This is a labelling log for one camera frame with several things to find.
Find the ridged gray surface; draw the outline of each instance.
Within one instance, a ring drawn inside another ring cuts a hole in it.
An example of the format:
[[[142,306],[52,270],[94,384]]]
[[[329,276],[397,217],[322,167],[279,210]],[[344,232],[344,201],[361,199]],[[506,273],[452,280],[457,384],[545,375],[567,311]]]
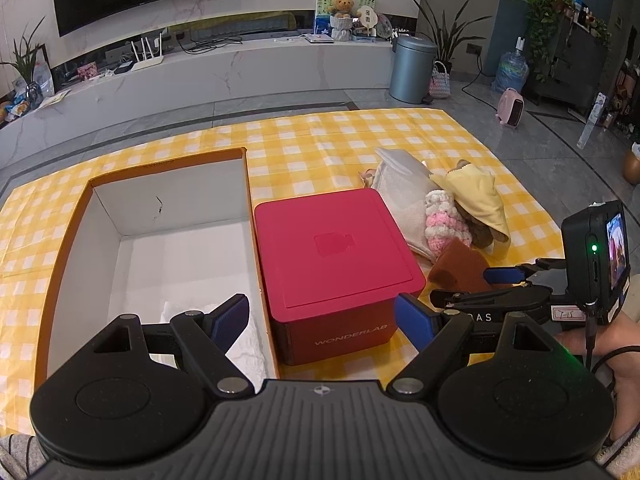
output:
[[[112,471],[81,470],[50,462],[34,478],[604,480],[612,477],[593,462],[558,472],[515,472],[487,464],[452,444],[425,406],[391,400],[376,383],[268,381],[256,397],[221,403],[198,436],[160,460]]]

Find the cardboard box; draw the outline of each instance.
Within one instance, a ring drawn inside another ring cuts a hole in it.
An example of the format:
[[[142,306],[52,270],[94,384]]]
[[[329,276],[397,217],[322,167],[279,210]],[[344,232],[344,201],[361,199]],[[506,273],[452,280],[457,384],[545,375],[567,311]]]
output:
[[[255,351],[277,377],[248,182],[244,148],[90,180],[52,274],[36,384],[120,314],[158,323],[165,301],[204,310],[237,293],[250,302]]]
[[[389,341],[394,299],[426,285],[373,189],[265,202],[255,222],[269,311],[286,364]]]

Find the tablecloth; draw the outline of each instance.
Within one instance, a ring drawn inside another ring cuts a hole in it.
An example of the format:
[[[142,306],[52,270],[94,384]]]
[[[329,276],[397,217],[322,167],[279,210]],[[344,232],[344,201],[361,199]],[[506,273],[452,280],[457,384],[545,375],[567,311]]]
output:
[[[374,148],[408,150],[445,172],[460,158],[495,175],[511,229],[506,260],[562,257],[558,227],[517,179],[444,111],[395,108],[328,112],[191,132],[119,150],[14,189],[0,211],[0,432],[31,433],[36,345],[50,274],[76,203],[90,178],[129,166],[235,146],[247,148],[254,206],[350,189],[379,163]],[[397,332],[388,344],[319,363],[281,367],[285,378],[389,381],[415,355]]]

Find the open box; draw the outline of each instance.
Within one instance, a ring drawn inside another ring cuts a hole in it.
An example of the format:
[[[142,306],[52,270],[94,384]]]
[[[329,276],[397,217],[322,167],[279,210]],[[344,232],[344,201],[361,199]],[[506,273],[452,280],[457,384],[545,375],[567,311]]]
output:
[[[165,302],[208,312],[238,293],[248,297],[255,327],[253,337],[251,326],[241,336],[242,362],[262,359],[266,377],[278,376],[245,153],[202,153],[89,181],[47,292],[43,326],[52,330],[38,344],[36,385],[120,314],[158,323]],[[235,364],[259,386],[257,369]]]

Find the pink fan heater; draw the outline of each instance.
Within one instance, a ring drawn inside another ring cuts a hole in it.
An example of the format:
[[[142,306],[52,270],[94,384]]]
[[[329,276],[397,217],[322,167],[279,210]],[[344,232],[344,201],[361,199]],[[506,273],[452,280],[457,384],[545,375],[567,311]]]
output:
[[[513,88],[507,88],[500,98],[498,113],[495,116],[500,119],[500,124],[516,128],[520,124],[523,111],[524,99],[522,96]]]

